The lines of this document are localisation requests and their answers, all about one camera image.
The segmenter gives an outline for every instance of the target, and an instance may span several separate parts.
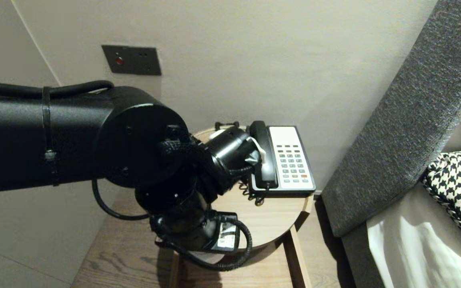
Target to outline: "wooden table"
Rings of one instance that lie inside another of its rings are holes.
[[[207,141],[214,130],[195,136]],[[254,251],[237,270],[215,272],[183,261],[177,253],[154,245],[148,221],[121,221],[108,216],[97,234],[73,287],[311,287],[297,228],[311,212],[313,197],[249,201],[236,184],[212,203],[217,211],[236,212],[250,230]],[[142,213],[131,195],[117,196],[113,208]],[[240,248],[246,246],[240,237]]]

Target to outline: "wall plate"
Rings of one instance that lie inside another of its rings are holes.
[[[161,75],[158,53],[154,47],[102,45],[113,73]]]

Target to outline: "wooden floor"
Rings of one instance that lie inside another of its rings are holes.
[[[108,217],[105,221],[120,221]],[[72,287],[74,288],[109,288],[109,287],[147,287],[147,288],[167,288],[170,281],[170,265],[172,261],[172,251],[159,249],[154,244],[155,234],[150,231],[148,223],[144,221],[143,227],[140,231],[133,233],[133,236],[142,238],[142,250],[139,255],[136,251],[119,250],[112,253],[99,250],[91,250],[89,253],[95,253],[91,255],[91,261],[84,261],[82,269],[76,277],[76,280]],[[126,229],[127,223],[121,221],[120,225],[123,230]],[[318,220],[315,206],[309,217],[305,220],[304,224],[298,231],[298,236],[302,246],[305,263],[309,270],[310,278],[313,287],[340,287],[338,281],[338,270],[337,263],[334,260],[331,252],[328,250],[324,237],[320,228],[320,221]],[[115,232],[112,231],[112,235],[104,237],[105,231],[100,231],[97,235],[96,241],[126,241],[130,239],[120,239],[115,237]],[[284,253],[283,247],[275,245],[264,248],[259,255],[256,255],[254,259],[251,259],[249,264],[253,264],[255,259],[263,257],[275,257],[278,253]],[[226,275],[219,275],[219,273],[212,273],[212,275],[201,275],[207,277],[225,277],[226,283],[228,279],[236,279],[236,284],[242,281],[244,278],[251,278],[258,280],[260,275],[254,277],[254,275],[241,275],[240,270],[229,272]],[[273,287],[288,287],[289,285],[289,269],[286,267],[284,271],[274,273],[272,275],[266,275],[270,280],[271,277],[277,276],[278,283],[275,285],[269,285],[269,288]],[[182,287],[190,287],[190,279],[185,279]],[[261,283],[257,283],[257,287],[262,287]]]

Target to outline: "white bedsheet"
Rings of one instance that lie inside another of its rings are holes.
[[[461,288],[461,230],[422,184],[369,219],[367,231],[386,288]]]

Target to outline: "bed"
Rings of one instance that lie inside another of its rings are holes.
[[[418,184],[460,122],[461,1],[439,0],[322,192],[358,287],[461,287],[461,231]]]

